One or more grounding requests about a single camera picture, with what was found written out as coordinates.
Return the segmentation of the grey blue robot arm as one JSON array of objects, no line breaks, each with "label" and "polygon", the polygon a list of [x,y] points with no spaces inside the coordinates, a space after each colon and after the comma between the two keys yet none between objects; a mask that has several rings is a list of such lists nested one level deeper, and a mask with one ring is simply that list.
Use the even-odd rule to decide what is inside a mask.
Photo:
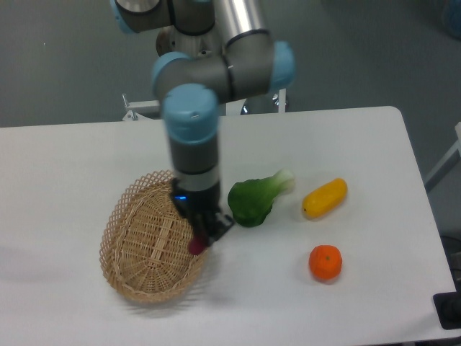
[{"label": "grey blue robot arm", "polygon": [[171,199],[193,230],[200,254],[233,220],[220,209],[220,106],[288,87],[290,45],[270,35],[257,1],[113,1],[124,32],[162,29],[152,89],[160,104],[174,168]]}]

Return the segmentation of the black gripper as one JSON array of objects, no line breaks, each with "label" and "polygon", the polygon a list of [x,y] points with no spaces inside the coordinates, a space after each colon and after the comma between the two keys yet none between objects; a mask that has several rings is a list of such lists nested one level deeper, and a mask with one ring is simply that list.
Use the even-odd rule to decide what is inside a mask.
[{"label": "black gripper", "polygon": [[194,236],[205,237],[207,247],[222,238],[235,224],[232,217],[220,208],[220,183],[200,191],[189,191],[179,186],[173,178],[170,198],[182,218],[187,218]]}]

